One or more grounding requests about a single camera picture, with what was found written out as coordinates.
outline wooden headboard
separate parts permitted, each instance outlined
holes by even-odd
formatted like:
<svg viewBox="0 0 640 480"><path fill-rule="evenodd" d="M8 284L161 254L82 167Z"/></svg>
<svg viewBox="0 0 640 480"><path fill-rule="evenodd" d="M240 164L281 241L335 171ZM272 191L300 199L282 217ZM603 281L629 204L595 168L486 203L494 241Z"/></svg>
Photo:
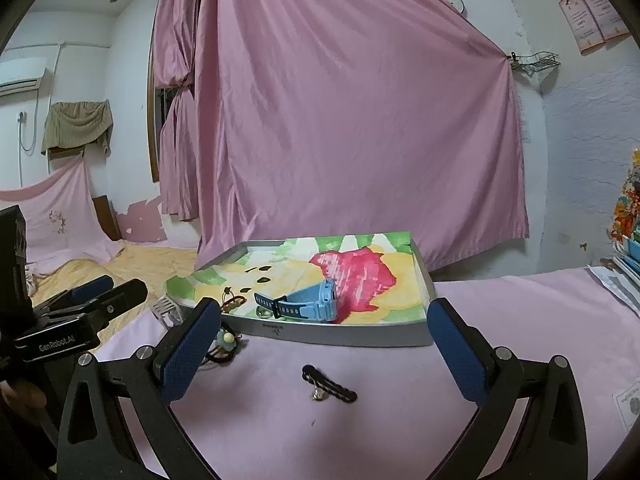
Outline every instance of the wooden headboard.
<svg viewBox="0 0 640 480"><path fill-rule="evenodd" d="M111 204L106 195L94 198L95 213L98 215L98 222L104 233L113 241L122 240L118 223L113 218Z"/></svg>

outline ring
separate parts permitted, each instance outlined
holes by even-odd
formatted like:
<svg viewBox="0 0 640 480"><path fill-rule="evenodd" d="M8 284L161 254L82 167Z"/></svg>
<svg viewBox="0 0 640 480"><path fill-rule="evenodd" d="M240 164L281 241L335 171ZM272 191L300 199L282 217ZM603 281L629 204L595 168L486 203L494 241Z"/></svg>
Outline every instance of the ring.
<svg viewBox="0 0 640 480"><path fill-rule="evenodd" d="M264 308L263 306L258 305L255 307L255 315L261 319L268 319L273 317L273 312L268 308Z"/></svg>

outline wall shelf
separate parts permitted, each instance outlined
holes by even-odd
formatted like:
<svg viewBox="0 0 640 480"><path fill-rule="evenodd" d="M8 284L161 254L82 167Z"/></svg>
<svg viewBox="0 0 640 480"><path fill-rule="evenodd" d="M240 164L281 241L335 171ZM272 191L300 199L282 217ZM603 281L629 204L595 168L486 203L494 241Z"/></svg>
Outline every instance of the wall shelf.
<svg viewBox="0 0 640 480"><path fill-rule="evenodd" d="M516 53L512 52L510 61L512 70L526 72L529 75L560 66L558 54L553 52L538 52L533 56L516 56Z"/></svg>

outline black hair clip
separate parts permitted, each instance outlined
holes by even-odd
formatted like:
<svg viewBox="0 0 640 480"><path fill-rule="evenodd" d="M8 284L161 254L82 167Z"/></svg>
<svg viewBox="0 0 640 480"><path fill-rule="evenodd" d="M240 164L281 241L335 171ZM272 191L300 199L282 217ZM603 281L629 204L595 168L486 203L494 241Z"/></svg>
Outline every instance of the black hair clip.
<svg viewBox="0 0 640 480"><path fill-rule="evenodd" d="M329 379L320 370L313 367L312 365L304 365L302 367L302 378L307 383L313 384L315 388L312 395L313 400L324 400L325 398L320 394L318 389L348 404L351 404L358 399L358 394L356 392L352 392L344 386L340 386L340 384L334 383L331 379Z"/></svg>

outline paper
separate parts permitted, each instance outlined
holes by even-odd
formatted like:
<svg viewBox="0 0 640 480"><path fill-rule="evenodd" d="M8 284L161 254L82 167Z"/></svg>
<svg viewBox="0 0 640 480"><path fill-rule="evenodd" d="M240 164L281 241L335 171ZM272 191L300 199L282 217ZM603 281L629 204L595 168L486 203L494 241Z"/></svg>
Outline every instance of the paper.
<svg viewBox="0 0 640 480"><path fill-rule="evenodd" d="M640 290L624 272L607 267L589 267L589 270L611 294L640 317Z"/></svg>
<svg viewBox="0 0 640 480"><path fill-rule="evenodd" d="M584 0L560 0L560 7L574 33L580 52L604 43L596 20Z"/></svg>
<svg viewBox="0 0 640 480"><path fill-rule="evenodd" d="M640 414L640 380L636 379L632 386L616 393L613 396L613 400L618 407L622 426L628 433Z"/></svg>
<svg viewBox="0 0 640 480"><path fill-rule="evenodd" d="M584 0L593 17L600 27L605 40L610 40L623 34L628 34L625 22L622 21L616 9L609 0Z"/></svg>

